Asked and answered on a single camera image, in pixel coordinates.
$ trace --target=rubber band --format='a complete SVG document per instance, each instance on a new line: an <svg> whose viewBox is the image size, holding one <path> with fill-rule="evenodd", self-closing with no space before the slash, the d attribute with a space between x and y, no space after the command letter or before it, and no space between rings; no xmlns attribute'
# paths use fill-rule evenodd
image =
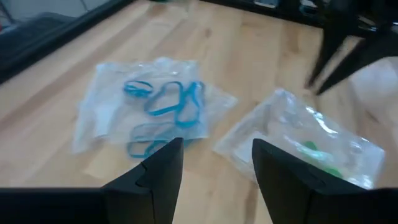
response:
<svg viewBox="0 0 398 224"><path fill-rule="evenodd" d="M134 83L139 83L145 86L148 86L149 89L145 88L138 88L134 85ZM148 98L149 95L154 91L154 87L147 82L144 81L136 81L136 80L130 80L124 83L124 92L127 93L130 96L135 96L138 98Z"/></svg>
<svg viewBox="0 0 398 224"><path fill-rule="evenodd" d="M200 108L202 107L202 103L200 103L197 98L196 98L196 90L197 86L204 86L203 83L197 83L193 82L186 91L183 92L182 97L181 97L181 106L177 108L177 111L174 114L174 120L175 120L175 125L180 127L180 128L191 128L192 126L196 125L199 123L199 116L200 116ZM181 121L178 119L180 114L182 113L187 97L190 97L192 99L193 104L197 107L197 110L195 112L195 118L193 120L188 120L188 121Z"/></svg>
<svg viewBox="0 0 398 224"><path fill-rule="evenodd" d="M159 126L170 126L172 127L174 125L174 122L171 121L167 121L167 122L163 122L163 123L147 123L147 124L140 124L135 126L131 133L130 133L130 138L135 140L135 141L148 141L148 137L145 135L140 135L137 133L143 133L145 131L141 131L140 129L148 129L148 128L152 128L152 127L159 127Z"/></svg>
<svg viewBox="0 0 398 224"><path fill-rule="evenodd" d="M163 147L163 146L165 146L168 143L168 141L161 141L161 140L153 141L149 146L147 146L147 148L145 149L143 154L135 154L135 153L133 153L132 150L134 149L133 145L135 143L137 143L137 142L129 142L127 144L126 149L127 149L127 153L129 154L129 156L134 158L134 159L146 159L146 158L148 158L149 156L151 156L153 153L155 153L157 151L157 150L155 150L156 146L162 145L162 147Z"/></svg>
<svg viewBox="0 0 398 224"><path fill-rule="evenodd" d="M150 111L149 109L151 108L151 106L162 96L165 95L166 90L167 90L167 86L170 84L176 84L178 86L178 92L179 92L179 100L178 103L176 105L173 106L168 106L166 108L162 108L159 110L155 110L155 111ZM160 116L162 114L166 114L168 112L171 111L175 111L175 110L180 110L181 107L184 107L185 104L182 104L182 93L183 93L183 86L181 84L181 82L168 82L165 83L162 88L160 88L160 91L157 92L153 97L149 98L145 104L144 104L144 111L145 113L151 115L151 116Z"/></svg>

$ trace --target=black keyboard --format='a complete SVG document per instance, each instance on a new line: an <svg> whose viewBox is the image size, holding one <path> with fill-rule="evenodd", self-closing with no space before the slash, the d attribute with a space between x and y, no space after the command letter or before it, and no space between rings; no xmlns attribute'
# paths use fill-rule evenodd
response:
<svg viewBox="0 0 398 224"><path fill-rule="evenodd" d="M135 0L109 0L80 17L45 12L0 32L0 84Z"/></svg>
<svg viewBox="0 0 398 224"><path fill-rule="evenodd" d="M4 30L0 34L0 64L5 66L8 60L39 44L41 39L72 20L73 17L46 12Z"/></svg>

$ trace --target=black metal stand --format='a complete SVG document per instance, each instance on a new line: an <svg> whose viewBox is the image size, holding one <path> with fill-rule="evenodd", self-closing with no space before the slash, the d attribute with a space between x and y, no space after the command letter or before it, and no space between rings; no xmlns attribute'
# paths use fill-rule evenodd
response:
<svg viewBox="0 0 398 224"><path fill-rule="evenodd" d="M298 22L301 24L306 24L310 26L315 26L322 28L324 22L321 18L316 15L306 15L300 11L300 1L299 0L280 0L280 4L272 9L269 7L259 6L254 4L250 0L201 0L206 2L211 2L215 4L220 4L223 6L234 7L236 9L242 9L245 11L255 12L258 14L272 16L279 19L285 19L292 22ZM365 29L358 27L352 30L352 35L359 37L367 37L370 33L374 32L371 29Z"/></svg>

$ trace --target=wooden table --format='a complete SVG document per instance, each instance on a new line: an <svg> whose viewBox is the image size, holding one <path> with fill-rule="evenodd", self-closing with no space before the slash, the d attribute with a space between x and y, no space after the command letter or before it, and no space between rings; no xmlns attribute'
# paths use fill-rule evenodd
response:
<svg viewBox="0 0 398 224"><path fill-rule="evenodd" d="M277 87L383 147L387 165L379 186L398 185L394 138L355 104L349 82L321 98L303 89L321 30L196 4L186 17L182 8L140 0L1 85L1 186L100 186L133 167L120 146L71 154L76 112L96 64L160 56L198 60L206 82L239 98L212 136L186 151L175 223L271 223L256 185L212 148Z"/></svg>

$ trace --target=plastic bag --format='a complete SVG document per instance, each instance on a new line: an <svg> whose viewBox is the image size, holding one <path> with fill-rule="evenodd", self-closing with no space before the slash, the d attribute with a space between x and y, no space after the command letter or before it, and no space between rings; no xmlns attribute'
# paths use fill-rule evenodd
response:
<svg viewBox="0 0 398 224"><path fill-rule="evenodd" d="M111 142L208 136L204 113L206 85L199 79L194 61L160 58L153 63L140 63L130 70L121 86L124 93L110 128Z"/></svg>
<svg viewBox="0 0 398 224"><path fill-rule="evenodd" d="M255 180L251 159L254 138L365 189L373 188L384 161L380 147L339 127L282 89L236 124L214 151Z"/></svg>
<svg viewBox="0 0 398 224"><path fill-rule="evenodd" d="M238 100L218 89L213 85L206 85L205 91L205 113L208 118L208 125L212 128L218 121L220 121L225 114L236 105ZM184 147L188 147L196 140L185 140ZM127 154L135 159L145 159L150 154L156 152L169 141L149 141L149 142L129 142L126 145Z"/></svg>
<svg viewBox="0 0 398 224"><path fill-rule="evenodd" d="M154 92L152 94L158 92L159 86L167 82L177 81L186 89L186 86L199 81L196 62L181 62L169 58L159 58L151 63L106 63L98 65L96 70L96 75L80 104L73 141L73 152L83 152L90 149L97 139L106 139L113 143L125 144L131 141L166 141L174 137L183 137L185 139L204 138L207 136L207 113L214 111L212 116L218 116L221 114L219 111L228 110L230 102L233 101L230 101L231 98L224 98L225 95L214 87L203 85L204 88L196 89L198 93L197 100L203 103L201 108L199 108L198 125L184 128L184 131L181 132L176 130L169 131L172 126L144 127L147 128L146 130L141 126L141 132L134 130L134 127L148 123L173 122L174 116L173 113L170 113L161 118L156 116L146 117L143 107L147 98L130 96L128 92L126 93L124 91L126 82L129 80L149 82L153 86ZM203 91L208 96L206 99L203 99ZM166 90L161 101L153 103L150 110L154 111L168 106L162 103L173 105L175 96L175 89ZM226 103L227 108L223 107L223 102ZM187 110L183 110L180 113L178 118L182 121L191 119L189 118L191 114L197 114L195 109L197 108L188 107ZM167 133L168 135L163 135L162 138L159 138L159 133Z"/></svg>

